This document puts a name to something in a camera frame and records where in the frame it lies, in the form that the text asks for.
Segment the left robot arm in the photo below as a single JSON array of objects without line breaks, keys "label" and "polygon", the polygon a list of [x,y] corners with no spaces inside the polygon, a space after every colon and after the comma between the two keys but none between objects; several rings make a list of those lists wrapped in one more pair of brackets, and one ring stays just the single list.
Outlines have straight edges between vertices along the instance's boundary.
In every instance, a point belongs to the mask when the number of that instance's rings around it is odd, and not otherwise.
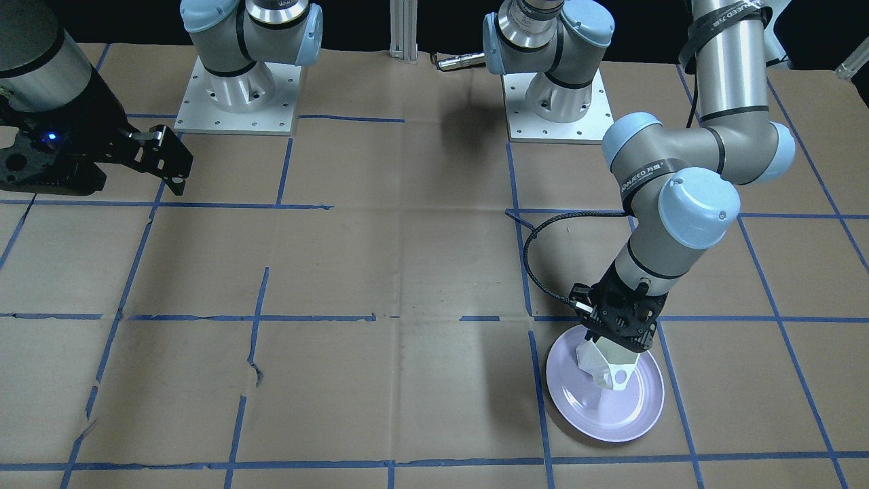
[{"label": "left robot arm", "polygon": [[[769,12],[762,1],[693,1],[679,60],[695,75],[697,126],[670,130],[634,112],[602,137],[624,213],[638,226],[602,278],[574,285],[564,300],[587,340],[646,352],[670,289],[741,210],[737,186],[791,167],[794,136],[771,120],[764,89]],[[483,53],[493,74],[534,73],[527,100],[546,120],[567,123],[583,116],[614,28],[595,1],[506,1],[483,21]]]}]

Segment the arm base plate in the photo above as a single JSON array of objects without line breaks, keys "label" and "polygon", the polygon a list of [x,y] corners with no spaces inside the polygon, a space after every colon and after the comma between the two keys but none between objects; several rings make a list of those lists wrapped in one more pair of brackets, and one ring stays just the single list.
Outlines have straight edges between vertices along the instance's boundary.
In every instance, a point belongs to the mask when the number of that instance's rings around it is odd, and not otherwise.
[{"label": "arm base plate", "polygon": [[174,130],[185,134],[292,135],[304,68],[258,62],[217,77],[196,60]]},{"label": "arm base plate", "polygon": [[509,140],[599,145],[614,118],[597,71],[580,89],[556,86],[544,73],[502,76]]}]

